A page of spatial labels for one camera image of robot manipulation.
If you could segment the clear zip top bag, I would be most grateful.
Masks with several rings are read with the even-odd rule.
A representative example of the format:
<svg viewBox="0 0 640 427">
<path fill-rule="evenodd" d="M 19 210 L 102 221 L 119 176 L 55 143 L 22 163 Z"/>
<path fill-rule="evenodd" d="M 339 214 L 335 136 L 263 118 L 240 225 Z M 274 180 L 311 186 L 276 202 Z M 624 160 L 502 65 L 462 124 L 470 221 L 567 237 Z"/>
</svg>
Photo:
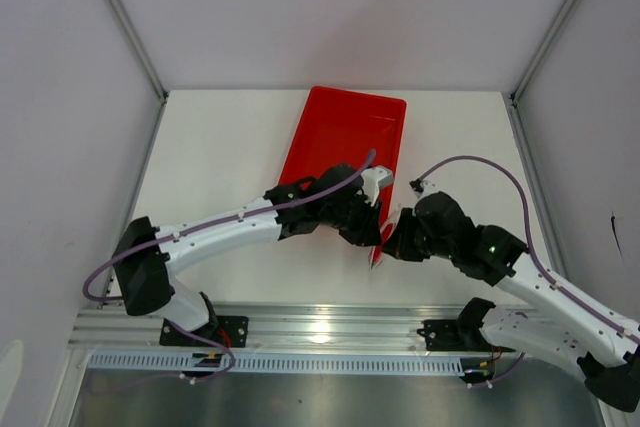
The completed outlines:
<svg viewBox="0 0 640 427">
<path fill-rule="evenodd" d="M 393 234 L 401 216 L 402 206 L 400 204 L 388 215 L 380 227 L 381 241 L 385 243 Z M 369 269 L 373 270 L 384 262 L 381 246 L 374 246 L 368 254 Z"/>
</svg>

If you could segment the red chili pepper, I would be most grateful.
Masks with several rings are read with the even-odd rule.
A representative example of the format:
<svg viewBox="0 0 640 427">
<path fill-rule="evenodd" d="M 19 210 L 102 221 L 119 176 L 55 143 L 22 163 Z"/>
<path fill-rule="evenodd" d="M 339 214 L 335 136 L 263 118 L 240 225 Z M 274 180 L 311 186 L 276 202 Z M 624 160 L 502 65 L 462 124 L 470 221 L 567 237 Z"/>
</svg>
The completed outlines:
<svg viewBox="0 0 640 427">
<path fill-rule="evenodd" d="M 392 235 L 395 229 L 395 223 L 391 219 L 387 219 L 381 226 L 381 241 L 385 243 Z M 379 267 L 383 263 L 383 252 L 381 246 L 374 246 L 369 251 L 368 265 L 371 270 Z"/>
</svg>

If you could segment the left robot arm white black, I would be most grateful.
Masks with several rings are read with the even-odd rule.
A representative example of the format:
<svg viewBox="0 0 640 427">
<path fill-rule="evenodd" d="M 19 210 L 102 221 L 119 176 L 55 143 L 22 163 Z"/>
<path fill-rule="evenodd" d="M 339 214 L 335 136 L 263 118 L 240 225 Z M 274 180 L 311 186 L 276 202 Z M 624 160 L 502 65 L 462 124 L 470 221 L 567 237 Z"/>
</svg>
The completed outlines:
<svg viewBox="0 0 640 427">
<path fill-rule="evenodd" d="M 218 320 L 207 295 L 178 278 L 207 259 L 254 244 L 308 235 L 319 226 L 349 244 L 381 244 L 381 193 L 391 170 L 339 164 L 319 177 L 278 185 L 231 212 L 199 222 L 155 226 L 148 217 L 130 222 L 114 252 L 114 272 L 126 313 L 158 315 L 181 328 L 197 347 L 216 337 Z"/>
</svg>

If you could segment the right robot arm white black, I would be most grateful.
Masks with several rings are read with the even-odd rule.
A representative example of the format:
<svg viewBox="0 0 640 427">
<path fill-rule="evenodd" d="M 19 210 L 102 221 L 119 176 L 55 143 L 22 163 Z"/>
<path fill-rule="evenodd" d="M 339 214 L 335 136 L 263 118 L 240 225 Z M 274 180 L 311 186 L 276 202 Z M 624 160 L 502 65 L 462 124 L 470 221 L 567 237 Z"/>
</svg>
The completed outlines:
<svg viewBox="0 0 640 427">
<path fill-rule="evenodd" d="M 475 225 L 443 192 L 401 211 L 382 246 L 409 262 L 443 258 L 465 276 L 519 298 L 549 319 L 543 325 L 473 298 L 456 320 L 468 350 L 505 347 L 555 365 L 607 405 L 632 413 L 639 405 L 639 324 L 538 266 L 532 250 L 507 230 Z"/>
</svg>

